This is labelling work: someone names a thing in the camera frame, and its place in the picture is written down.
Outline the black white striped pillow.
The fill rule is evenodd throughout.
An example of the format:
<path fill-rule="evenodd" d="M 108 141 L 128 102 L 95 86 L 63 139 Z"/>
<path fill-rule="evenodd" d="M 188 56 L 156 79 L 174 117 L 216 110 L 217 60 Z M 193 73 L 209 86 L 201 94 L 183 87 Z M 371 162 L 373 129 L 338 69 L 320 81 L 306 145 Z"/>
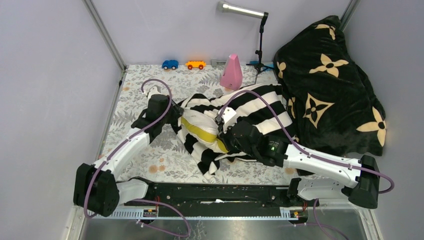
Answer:
<path fill-rule="evenodd" d="M 295 136 L 293 121 L 283 104 L 283 88 L 279 84 L 255 84 L 242 87 L 235 92 L 219 97 L 208 98 L 201 93 L 179 102 L 184 110 L 195 110 L 215 120 L 225 103 L 237 113 L 237 121 L 247 121 L 263 135 Z M 214 152 L 201 145 L 181 124 L 181 117 L 176 125 L 171 125 L 184 148 L 194 158 L 197 167 L 205 178 L 211 178 L 220 168 L 222 160 L 231 162 L 255 162 L 256 160 L 240 151 L 228 153 Z"/>

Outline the white yellow pillow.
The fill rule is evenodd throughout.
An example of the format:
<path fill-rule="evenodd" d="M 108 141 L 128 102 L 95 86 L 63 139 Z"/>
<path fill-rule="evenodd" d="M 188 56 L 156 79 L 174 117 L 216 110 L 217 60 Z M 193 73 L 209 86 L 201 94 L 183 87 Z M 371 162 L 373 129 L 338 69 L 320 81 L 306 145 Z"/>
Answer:
<path fill-rule="evenodd" d="M 226 154 L 229 152 L 218 138 L 218 125 L 213 118 L 196 110 L 185 109 L 180 122 L 188 133 L 204 147 L 215 153 Z"/>

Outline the pink metronome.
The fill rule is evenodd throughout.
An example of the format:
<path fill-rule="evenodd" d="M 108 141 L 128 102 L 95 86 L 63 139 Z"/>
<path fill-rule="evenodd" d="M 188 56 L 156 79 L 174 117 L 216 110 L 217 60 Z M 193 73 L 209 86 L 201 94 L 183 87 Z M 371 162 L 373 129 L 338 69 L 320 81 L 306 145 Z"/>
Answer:
<path fill-rule="evenodd" d="M 237 91 L 241 88 L 243 74 L 237 54 L 232 53 L 226 60 L 219 84 L 229 90 Z"/>

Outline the silver flashlight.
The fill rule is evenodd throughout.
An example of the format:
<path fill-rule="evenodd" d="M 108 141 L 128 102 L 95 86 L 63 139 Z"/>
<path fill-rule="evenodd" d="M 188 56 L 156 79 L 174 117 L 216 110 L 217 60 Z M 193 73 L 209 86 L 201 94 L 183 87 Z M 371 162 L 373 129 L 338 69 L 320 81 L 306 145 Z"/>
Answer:
<path fill-rule="evenodd" d="M 250 65 L 256 70 L 256 75 L 258 76 L 260 73 L 264 71 L 264 70 L 261 70 L 261 68 L 264 66 L 262 62 L 263 33 L 265 29 L 265 24 L 268 20 L 269 13 L 233 5 L 226 1 L 219 1 L 217 4 L 217 10 L 222 13 L 233 13 L 233 14 L 243 15 L 243 16 L 257 18 L 261 20 L 259 25 L 259 49 L 255 51 L 255 54 L 258 56 L 258 64 Z"/>

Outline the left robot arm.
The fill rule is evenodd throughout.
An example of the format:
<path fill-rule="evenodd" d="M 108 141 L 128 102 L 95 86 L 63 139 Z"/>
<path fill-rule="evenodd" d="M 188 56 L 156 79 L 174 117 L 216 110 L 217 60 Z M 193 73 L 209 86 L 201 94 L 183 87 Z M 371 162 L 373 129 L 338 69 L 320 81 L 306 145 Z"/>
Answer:
<path fill-rule="evenodd" d="M 73 203 L 103 217 L 110 216 L 117 206 L 136 199 L 144 206 L 152 204 L 155 192 L 147 180 L 119 181 L 118 178 L 129 162 L 161 134 L 170 117 L 179 118 L 181 114 L 169 96 L 156 93 L 148 97 L 147 108 L 115 149 L 93 164 L 83 163 L 78 167 Z"/>

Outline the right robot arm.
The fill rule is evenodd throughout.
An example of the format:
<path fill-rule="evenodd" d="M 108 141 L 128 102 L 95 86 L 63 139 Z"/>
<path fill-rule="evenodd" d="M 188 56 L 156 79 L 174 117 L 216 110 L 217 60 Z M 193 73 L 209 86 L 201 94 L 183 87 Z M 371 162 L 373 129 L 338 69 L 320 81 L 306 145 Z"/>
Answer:
<path fill-rule="evenodd" d="M 367 209 L 378 207 L 380 176 L 374 157 L 345 158 L 312 150 L 288 135 L 263 134 L 243 120 L 224 127 L 219 134 L 230 151 L 240 151 L 270 167 L 288 167 L 321 175 L 314 181 L 299 178 L 290 183 L 287 201 L 293 206 L 305 200 L 347 199 Z"/>

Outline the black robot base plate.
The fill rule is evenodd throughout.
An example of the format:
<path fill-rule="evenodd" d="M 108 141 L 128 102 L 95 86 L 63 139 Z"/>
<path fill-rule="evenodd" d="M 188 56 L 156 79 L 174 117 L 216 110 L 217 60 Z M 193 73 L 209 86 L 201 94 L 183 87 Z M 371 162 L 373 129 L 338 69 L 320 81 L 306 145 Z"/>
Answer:
<path fill-rule="evenodd" d="M 283 217 L 282 211 L 289 208 L 302 211 L 314 205 L 284 185 L 151 182 L 143 199 L 146 202 L 132 200 L 126 206 L 152 206 L 159 217 L 270 219 Z"/>

